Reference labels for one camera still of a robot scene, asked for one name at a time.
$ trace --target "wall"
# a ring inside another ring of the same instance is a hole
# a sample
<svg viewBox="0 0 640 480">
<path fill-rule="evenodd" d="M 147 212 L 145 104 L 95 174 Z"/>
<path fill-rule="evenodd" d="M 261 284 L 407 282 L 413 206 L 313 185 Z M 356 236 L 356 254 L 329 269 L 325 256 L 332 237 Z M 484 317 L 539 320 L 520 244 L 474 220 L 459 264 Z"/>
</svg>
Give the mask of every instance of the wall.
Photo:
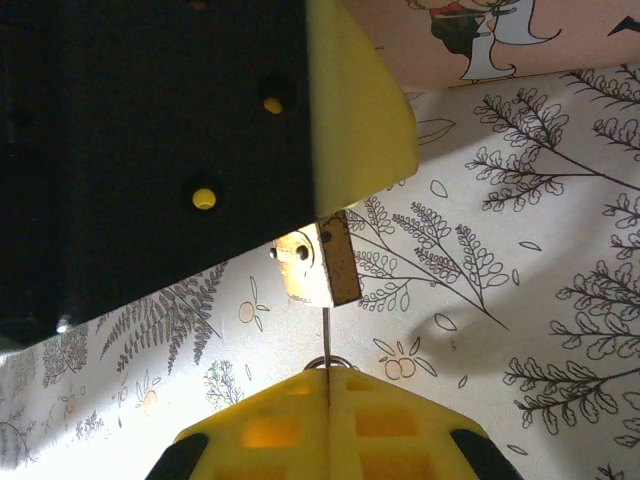
<svg viewBox="0 0 640 480">
<path fill-rule="evenodd" d="M 350 215 L 365 296 L 333 352 L 474 418 L 524 478 L 638 478 L 640 70 L 408 98 L 422 166 Z M 6 359 L 2 469 L 144 478 L 319 356 L 268 250 Z"/>
</svg>

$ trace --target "yellow screw cap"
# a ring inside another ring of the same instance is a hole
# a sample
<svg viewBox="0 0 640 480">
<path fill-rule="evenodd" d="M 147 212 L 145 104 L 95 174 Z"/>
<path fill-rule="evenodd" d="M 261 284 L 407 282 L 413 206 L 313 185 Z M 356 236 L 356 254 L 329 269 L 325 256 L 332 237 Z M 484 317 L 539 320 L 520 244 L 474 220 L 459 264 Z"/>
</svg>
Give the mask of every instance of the yellow screw cap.
<svg viewBox="0 0 640 480">
<path fill-rule="evenodd" d="M 274 115 L 278 115 L 284 110 L 284 108 L 282 108 L 282 103 L 280 103 L 280 100 L 278 100 L 277 98 L 265 98 L 262 104 L 268 112 L 271 112 Z"/>
<path fill-rule="evenodd" d="M 196 190 L 191 197 L 193 205 L 200 210 L 210 210 L 216 204 L 216 194 L 208 188 Z"/>
</svg>

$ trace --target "fern illustration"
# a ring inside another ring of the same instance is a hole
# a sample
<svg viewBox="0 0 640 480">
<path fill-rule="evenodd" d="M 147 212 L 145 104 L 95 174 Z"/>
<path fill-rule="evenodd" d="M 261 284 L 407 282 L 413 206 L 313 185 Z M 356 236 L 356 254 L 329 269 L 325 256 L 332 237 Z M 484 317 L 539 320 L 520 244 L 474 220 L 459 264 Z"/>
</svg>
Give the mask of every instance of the fern illustration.
<svg viewBox="0 0 640 480">
<path fill-rule="evenodd" d="M 581 87 L 576 94 L 589 92 L 595 94 L 591 101 L 607 100 L 608 103 L 605 108 L 622 105 L 621 110 L 624 110 L 640 106 L 638 69 L 632 69 L 623 64 L 617 73 L 625 74 L 625 80 L 621 82 L 616 78 L 608 78 L 602 74 L 597 74 L 593 69 L 573 70 L 562 75 L 561 78 L 570 78 L 572 80 L 569 85 Z"/>
<path fill-rule="evenodd" d="M 103 428 L 104 422 L 94 410 L 87 418 L 76 423 L 76 440 L 87 441 Z"/>
<path fill-rule="evenodd" d="M 603 137 L 609 140 L 609 145 L 623 147 L 625 152 L 634 152 L 634 159 L 640 162 L 640 128 L 638 120 L 632 118 L 622 125 L 617 118 L 607 120 L 597 120 L 593 125 L 596 137 Z"/>
<path fill-rule="evenodd" d="M 35 378 L 36 349 L 29 348 L 21 353 L 8 357 L 7 365 L 13 381 L 11 393 L 15 399 Z"/>
<path fill-rule="evenodd" d="M 626 392 L 622 395 L 622 398 L 624 398 L 633 410 L 640 412 L 640 392 Z M 636 415 L 636 417 L 622 421 L 622 425 L 629 430 L 629 433 L 615 438 L 618 445 L 628 448 L 640 445 L 640 413 L 637 413 Z"/>
<path fill-rule="evenodd" d="M 640 196 L 631 202 L 626 193 L 621 193 L 615 205 L 607 204 L 607 209 L 602 212 L 607 217 L 615 217 L 615 226 L 620 230 L 625 230 L 638 226 L 640 221 Z M 616 249 L 618 260 L 627 260 L 640 252 L 640 229 L 626 235 L 627 240 L 623 240 L 619 235 L 611 235 L 611 247 Z"/>
<path fill-rule="evenodd" d="M 236 387 L 236 379 L 232 371 L 233 365 L 229 360 L 221 362 L 214 360 L 204 375 L 204 384 L 209 387 L 206 397 L 216 411 L 235 405 L 244 399 L 244 392 Z"/>
<path fill-rule="evenodd" d="M 640 276 L 631 263 L 611 269 L 600 260 L 588 275 L 575 275 L 573 285 L 561 288 L 556 297 L 573 301 L 576 310 L 572 325 L 558 320 L 550 323 L 551 335 L 562 338 L 563 348 L 583 347 L 587 358 L 594 361 L 617 355 L 634 364 L 615 373 L 599 375 L 574 361 L 567 361 L 565 367 L 549 364 L 543 369 L 532 358 L 523 364 L 513 358 L 504 383 L 519 382 L 523 392 L 542 390 L 537 395 L 525 395 L 523 401 L 515 401 L 522 410 L 523 427 L 528 428 L 534 414 L 539 412 L 552 435 L 559 431 L 559 418 L 573 427 L 578 415 L 589 423 L 597 423 L 603 412 L 618 413 L 619 400 L 607 393 L 605 387 L 614 380 L 640 373 L 640 334 L 633 331 L 640 318 Z M 623 398 L 633 406 L 633 392 Z M 631 430 L 636 426 L 633 418 L 625 422 L 625 427 Z M 623 435 L 615 440 L 621 445 L 634 446 L 637 443 L 634 438 Z"/>
<path fill-rule="evenodd" d="M 24 415 L 24 406 L 14 410 L 8 418 L 0 421 L 0 464 L 16 468 L 23 462 L 35 461 L 27 440 L 33 432 L 36 422 L 29 421 L 20 425 Z"/>
<path fill-rule="evenodd" d="M 411 203 L 413 216 L 389 214 L 377 197 L 364 202 L 367 218 L 355 210 L 347 212 L 347 220 L 353 238 L 374 250 L 356 249 L 359 278 L 363 287 L 360 307 L 382 312 L 400 309 L 406 311 L 411 304 L 411 282 L 427 282 L 432 287 L 443 287 L 482 311 L 503 326 L 488 311 L 484 292 L 509 281 L 502 273 L 503 264 L 495 260 L 493 253 L 484 248 L 471 229 L 464 225 L 455 228 L 457 243 L 462 247 L 461 260 L 451 255 L 446 241 L 454 231 L 436 211 L 418 202 Z M 385 237 L 396 233 L 396 228 L 409 234 L 416 242 L 411 260 L 389 247 Z M 413 269 L 415 275 L 398 275 L 396 269 L 402 262 Z"/>
<path fill-rule="evenodd" d="M 469 170 L 480 168 L 476 179 L 500 187 L 483 202 L 484 210 L 499 212 L 510 204 L 514 211 L 522 211 L 528 204 L 536 205 L 543 194 L 562 195 L 562 180 L 570 177 L 599 177 L 640 191 L 640 187 L 595 170 L 558 150 L 569 117 L 562 113 L 560 104 L 551 104 L 547 96 L 539 94 L 535 88 L 526 91 L 521 88 L 511 100 L 503 100 L 500 95 L 486 95 L 473 112 L 481 117 L 481 123 L 493 125 L 496 133 L 503 134 L 503 139 L 511 147 L 524 149 L 519 157 L 511 154 L 504 158 L 501 151 L 489 154 L 482 147 L 476 158 L 466 164 Z M 596 136 L 607 137 L 610 143 L 622 145 L 627 150 L 640 148 L 637 121 L 629 120 L 618 125 L 616 119 L 600 120 L 593 129 Z M 542 151 L 578 167 L 580 171 L 540 172 L 535 164 Z"/>
<path fill-rule="evenodd" d="M 575 299 L 575 309 L 590 315 L 614 313 L 623 322 L 640 317 L 640 277 L 634 277 L 631 263 L 611 271 L 606 262 L 600 260 L 587 276 L 576 275 L 573 285 L 560 289 L 556 297 Z"/>
<path fill-rule="evenodd" d="M 193 360 L 199 364 L 212 335 L 220 334 L 209 324 L 214 296 L 227 262 L 194 275 L 160 292 L 127 305 L 111 328 L 101 358 L 124 337 L 117 371 L 122 372 L 139 351 L 169 345 L 167 370 L 171 374 L 178 351 L 195 332 Z"/>
<path fill-rule="evenodd" d="M 44 378 L 42 385 L 58 383 L 65 372 L 76 373 L 87 364 L 87 335 L 86 323 L 44 342 L 42 361 L 44 363 Z"/>
<path fill-rule="evenodd" d="M 603 388 L 612 380 L 640 373 L 638 367 L 599 376 L 588 367 L 573 361 L 567 361 L 564 368 L 549 364 L 545 372 L 533 358 L 527 359 L 524 364 L 513 358 L 509 368 L 503 378 L 505 384 L 520 382 L 520 390 L 523 392 L 534 388 L 543 389 L 541 394 L 525 395 L 523 402 L 514 400 L 522 410 L 522 427 L 528 428 L 533 423 L 534 413 L 539 412 L 551 435 L 558 434 L 558 416 L 567 426 L 575 426 L 578 421 L 576 410 L 589 423 L 597 423 L 603 412 L 618 413 L 618 402 Z"/>
</svg>

